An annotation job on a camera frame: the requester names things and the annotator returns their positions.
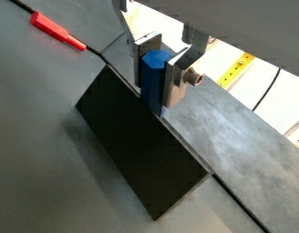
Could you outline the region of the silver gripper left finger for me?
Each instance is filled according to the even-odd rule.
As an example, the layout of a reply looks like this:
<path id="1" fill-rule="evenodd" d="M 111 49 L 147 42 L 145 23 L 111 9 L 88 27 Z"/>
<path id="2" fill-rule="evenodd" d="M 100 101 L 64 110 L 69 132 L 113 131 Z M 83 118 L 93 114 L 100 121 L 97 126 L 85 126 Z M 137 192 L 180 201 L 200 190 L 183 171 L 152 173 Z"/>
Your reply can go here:
<path id="1" fill-rule="evenodd" d="M 135 85 L 140 87 L 143 56 L 151 50 L 162 48 L 162 34 L 141 24 L 141 21 L 137 19 L 141 5 L 133 0 L 112 0 L 112 5 L 127 35 L 129 56 L 133 59 Z"/>

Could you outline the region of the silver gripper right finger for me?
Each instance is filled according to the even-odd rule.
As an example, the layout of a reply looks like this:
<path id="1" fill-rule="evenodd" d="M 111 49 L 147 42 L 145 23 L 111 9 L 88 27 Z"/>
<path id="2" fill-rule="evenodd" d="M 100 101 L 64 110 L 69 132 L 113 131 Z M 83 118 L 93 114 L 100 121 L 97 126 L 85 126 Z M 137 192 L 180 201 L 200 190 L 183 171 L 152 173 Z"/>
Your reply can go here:
<path id="1" fill-rule="evenodd" d="M 198 86 L 203 75 L 191 67 L 206 53 L 210 36 L 190 24 L 183 26 L 183 41 L 188 44 L 166 63 L 162 104 L 172 108 L 184 97 L 186 85 Z"/>

